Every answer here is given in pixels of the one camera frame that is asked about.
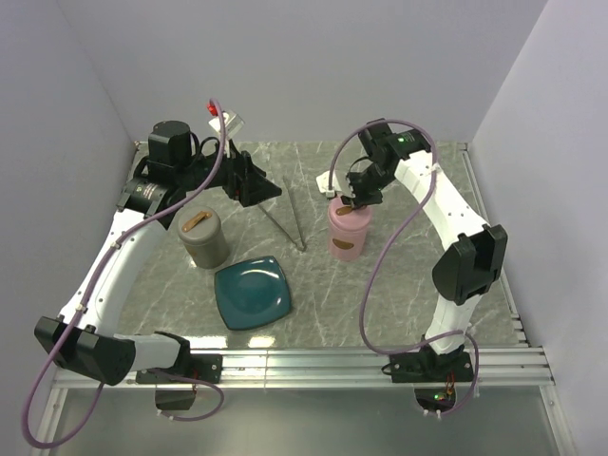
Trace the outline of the grey steel canister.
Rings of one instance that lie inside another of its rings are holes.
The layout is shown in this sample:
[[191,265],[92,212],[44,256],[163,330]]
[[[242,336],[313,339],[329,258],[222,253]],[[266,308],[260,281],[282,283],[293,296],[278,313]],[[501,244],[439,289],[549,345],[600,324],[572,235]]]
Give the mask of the grey steel canister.
[[180,232],[180,240],[195,264],[202,269],[215,269],[229,256],[229,246],[221,230],[214,233]]

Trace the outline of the metal food tongs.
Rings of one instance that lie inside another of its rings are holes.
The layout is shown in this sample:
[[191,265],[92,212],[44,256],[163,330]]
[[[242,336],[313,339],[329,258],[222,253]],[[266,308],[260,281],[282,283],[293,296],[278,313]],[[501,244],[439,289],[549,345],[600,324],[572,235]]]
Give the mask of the metal food tongs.
[[281,180],[281,195],[262,202],[257,208],[298,252],[304,253],[307,243],[295,207],[295,194],[287,177],[282,176]]

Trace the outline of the pink lid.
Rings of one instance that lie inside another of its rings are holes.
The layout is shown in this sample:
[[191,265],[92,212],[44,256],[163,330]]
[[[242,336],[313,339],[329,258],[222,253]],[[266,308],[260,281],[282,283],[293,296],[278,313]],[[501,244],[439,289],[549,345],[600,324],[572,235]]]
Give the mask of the pink lid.
[[372,213],[370,206],[352,209],[340,198],[334,198],[330,200],[328,206],[329,225],[332,229],[345,233],[367,231],[371,224]]

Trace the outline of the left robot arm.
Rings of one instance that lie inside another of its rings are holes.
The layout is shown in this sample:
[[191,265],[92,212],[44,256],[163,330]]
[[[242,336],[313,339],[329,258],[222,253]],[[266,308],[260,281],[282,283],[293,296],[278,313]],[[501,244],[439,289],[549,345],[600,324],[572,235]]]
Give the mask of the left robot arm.
[[180,121],[154,125],[132,178],[123,187],[109,233],[85,280],[55,317],[41,317],[34,335],[57,367],[115,386],[132,371],[159,370],[171,382],[186,379],[194,358],[187,339],[167,333],[120,335],[126,298],[176,212],[202,190],[220,187],[243,207],[281,195],[233,137],[243,127],[226,111],[210,126],[213,154]]

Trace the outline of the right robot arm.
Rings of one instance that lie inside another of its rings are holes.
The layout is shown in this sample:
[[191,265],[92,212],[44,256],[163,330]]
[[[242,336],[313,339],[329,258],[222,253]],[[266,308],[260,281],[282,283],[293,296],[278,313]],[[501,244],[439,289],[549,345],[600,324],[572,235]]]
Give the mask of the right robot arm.
[[422,374],[432,380],[451,371],[452,357],[472,337],[467,328],[481,297],[500,278],[508,236],[502,225],[490,225],[466,202],[441,168],[435,141],[414,123],[392,131],[392,119],[378,119],[353,131],[370,165],[349,172],[342,202],[351,209],[376,205],[390,184],[401,184],[416,199],[407,217],[425,214],[443,253],[431,271],[438,300],[431,323],[415,350]]

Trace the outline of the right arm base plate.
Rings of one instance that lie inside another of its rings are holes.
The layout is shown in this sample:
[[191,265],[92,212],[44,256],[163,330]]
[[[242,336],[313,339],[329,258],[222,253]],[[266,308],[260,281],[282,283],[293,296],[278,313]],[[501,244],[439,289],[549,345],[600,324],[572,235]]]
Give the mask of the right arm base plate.
[[381,372],[388,375],[392,383],[471,382],[474,379],[469,353],[462,350],[438,355],[432,349],[423,349],[390,355]]

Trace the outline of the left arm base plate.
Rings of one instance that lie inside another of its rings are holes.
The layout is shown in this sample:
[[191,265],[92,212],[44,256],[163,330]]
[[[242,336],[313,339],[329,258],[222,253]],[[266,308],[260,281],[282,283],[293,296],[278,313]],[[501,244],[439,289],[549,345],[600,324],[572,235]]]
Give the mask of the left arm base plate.
[[191,354],[185,365],[178,368],[138,371],[135,381],[137,384],[160,383],[191,383],[201,380],[210,384],[218,384],[222,373],[223,356],[217,353]]

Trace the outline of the grey steel lid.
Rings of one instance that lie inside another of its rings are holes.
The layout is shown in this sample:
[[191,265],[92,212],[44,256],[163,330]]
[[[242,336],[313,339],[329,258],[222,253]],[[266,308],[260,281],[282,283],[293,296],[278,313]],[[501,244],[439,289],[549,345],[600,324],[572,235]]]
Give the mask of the grey steel lid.
[[221,220],[217,212],[207,206],[183,208],[178,213],[177,232],[184,244],[202,246],[222,233]]

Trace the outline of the pink canister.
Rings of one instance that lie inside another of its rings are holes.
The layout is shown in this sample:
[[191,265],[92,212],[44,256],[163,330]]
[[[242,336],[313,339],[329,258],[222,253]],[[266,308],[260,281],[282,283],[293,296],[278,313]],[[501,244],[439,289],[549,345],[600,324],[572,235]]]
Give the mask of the pink canister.
[[367,231],[345,231],[334,226],[330,227],[328,235],[328,251],[330,255],[341,261],[353,261],[362,254]]

